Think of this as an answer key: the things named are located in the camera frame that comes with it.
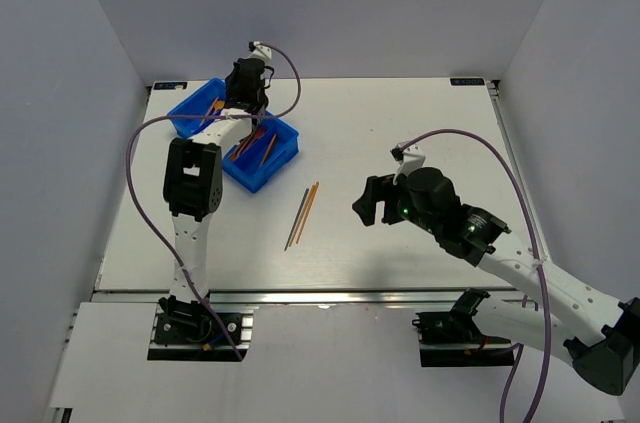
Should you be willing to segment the orange spoon large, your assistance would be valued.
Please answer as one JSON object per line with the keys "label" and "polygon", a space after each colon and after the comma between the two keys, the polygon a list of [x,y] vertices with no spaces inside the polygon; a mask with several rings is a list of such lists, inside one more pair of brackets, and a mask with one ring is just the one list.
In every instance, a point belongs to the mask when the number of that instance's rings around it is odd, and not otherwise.
{"label": "orange spoon large", "polygon": [[210,104],[209,108],[207,109],[206,113],[204,114],[203,118],[201,119],[200,124],[204,124],[204,123],[206,123],[208,121],[208,118],[210,117],[209,111],[210,111],[211,104]]}

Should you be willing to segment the orange chopstick crossing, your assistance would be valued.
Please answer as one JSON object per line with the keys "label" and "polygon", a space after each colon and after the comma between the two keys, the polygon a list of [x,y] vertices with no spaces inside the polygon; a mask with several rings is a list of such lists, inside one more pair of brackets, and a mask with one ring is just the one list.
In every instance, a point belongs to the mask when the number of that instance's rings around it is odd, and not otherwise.
{"label": "orange chopstick crossing", "polygon": [[287,244],[286,247],[289,248],[293,245],[293,241],[294,241],[294,237],[296,236],[297,232],[299,231],[299,228],[302,224],[302,218],[306,212],[306,209],[308,208],[308,205],[310,203],[310,199],[311,196],[314,194],[314,191],[317,189],[318,183],[313,184],[310,188],[307,188],[305,190],[305,193],[303,195],[299,210],[296,214],[289,238],[287,240]]}

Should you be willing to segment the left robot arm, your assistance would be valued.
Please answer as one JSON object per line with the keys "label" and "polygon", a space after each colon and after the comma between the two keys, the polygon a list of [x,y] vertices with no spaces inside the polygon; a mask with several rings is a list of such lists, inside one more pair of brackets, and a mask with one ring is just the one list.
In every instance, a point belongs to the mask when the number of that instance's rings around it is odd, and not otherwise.
{"label": "left robot arm", "polygon": [[253,137],[268,105],[266,73],[269,49],[255,50],[233,64],[220,83],[207,84],[169,114],[178,137],[169,146],[163,198],[174,226],[181,260],[163,312],[177,320],[188,341],[199,342],[211,330],[211,317],[200,306],[209,291],[207,237],[212,215],[222,200],[223,158],[235,145]]}

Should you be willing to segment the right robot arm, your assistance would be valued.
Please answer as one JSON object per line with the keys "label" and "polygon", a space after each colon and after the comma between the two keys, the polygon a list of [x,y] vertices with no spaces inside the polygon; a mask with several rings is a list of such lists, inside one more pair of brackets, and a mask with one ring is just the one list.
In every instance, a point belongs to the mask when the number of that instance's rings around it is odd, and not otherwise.
{"label": "right robot arm", "polygon": [[620,396],[639,366],[639,301],[604,294],[550,261],[534,258],[508,225],[464,204],[436,168],[407,175],[370,176],[352,209],[362,223],[408,222],[429,233],[450,256],[490,273],[537,302],[539,311],[505,303],[486,290],[467,289],[442,320],[440,333],[472,342],[499,337],[551,348],[597,390]]}

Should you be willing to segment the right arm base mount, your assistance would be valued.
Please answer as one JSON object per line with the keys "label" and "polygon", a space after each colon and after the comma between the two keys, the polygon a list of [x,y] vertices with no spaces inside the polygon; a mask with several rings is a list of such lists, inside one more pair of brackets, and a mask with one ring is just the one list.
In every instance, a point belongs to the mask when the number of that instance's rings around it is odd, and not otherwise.
{"label": "right arm base mount", "polygon": [[508,367],[515,362],[510,340],[482,334],[472,320],[489,296],[485,290],[471,288],[448,311],[414,316],[423,368]]}

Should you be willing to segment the orange fork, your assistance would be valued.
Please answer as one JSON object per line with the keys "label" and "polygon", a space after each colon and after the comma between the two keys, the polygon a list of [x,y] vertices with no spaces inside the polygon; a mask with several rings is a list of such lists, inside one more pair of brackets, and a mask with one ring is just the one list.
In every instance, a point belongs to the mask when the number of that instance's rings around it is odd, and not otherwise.
{"label": "orange fork", "polygon": [[257,128],[250,135],[244,138],[238,145],[238,147],[233,151],[230,156],[231,161],[235,161],[239,156],[241,156],[248,147],[250,147],[253,142],[258,139],[261,135],[261,128]]}
{"label": "orange fork", "polygon": [[243,140],[243,142],[238,147],[237,151],[234,153],[236,158],[240,157],[244,154],[257,140],[259,140],[265,133],[264,127],[256,128],[251,135]]}

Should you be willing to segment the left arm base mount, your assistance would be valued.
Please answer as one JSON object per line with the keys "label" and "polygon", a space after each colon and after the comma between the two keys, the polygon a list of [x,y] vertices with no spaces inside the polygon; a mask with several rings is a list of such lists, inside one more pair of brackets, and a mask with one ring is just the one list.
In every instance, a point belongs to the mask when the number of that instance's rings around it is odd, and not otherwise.
{"label": "left arm base mount", "polygon": [[197,301],[160,298],[147,360],[239,363],[237,353],[244,357],[248,350],[248,338],[243,336],[247,314],[222,312],[218,317]]}

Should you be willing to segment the red-orange chopstick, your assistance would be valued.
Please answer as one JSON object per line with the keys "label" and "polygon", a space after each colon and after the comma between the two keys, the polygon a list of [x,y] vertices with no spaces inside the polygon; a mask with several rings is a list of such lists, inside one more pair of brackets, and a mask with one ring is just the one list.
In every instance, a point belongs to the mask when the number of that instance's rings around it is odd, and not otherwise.
{"label": "red-orange chopstick", "polygon": [[270,156],[271,156],[271,154],[273,152],[274,146],[275,146],[275,144],[277,142],[277,139],[278,139],[278,135],[277,135],[277,133],[275,133],[271,137],[271,139],[270,139],[270,141],[269,141],[269,143],[268,143],[268,145],[266,147],[266,150],[265,150],[265,152],[263,154],[263,157],[262,157],[262,159],[260,161],[259,168],[262,168],[266,164],[266,162],[269,160],[269,158],[270,158]]}

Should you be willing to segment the red-orange plastic fork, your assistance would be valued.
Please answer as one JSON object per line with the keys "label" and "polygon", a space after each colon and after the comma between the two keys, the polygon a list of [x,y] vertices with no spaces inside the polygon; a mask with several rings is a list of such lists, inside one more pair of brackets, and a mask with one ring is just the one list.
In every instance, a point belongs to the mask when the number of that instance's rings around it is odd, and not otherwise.
{"label": "red-orange plastic fork", "polygon": [[251,135],[250,139],[245,146],[246,149],[249,149],[253,144],[255,144],[266,132],[266,129],[263,126],[258,127]]}

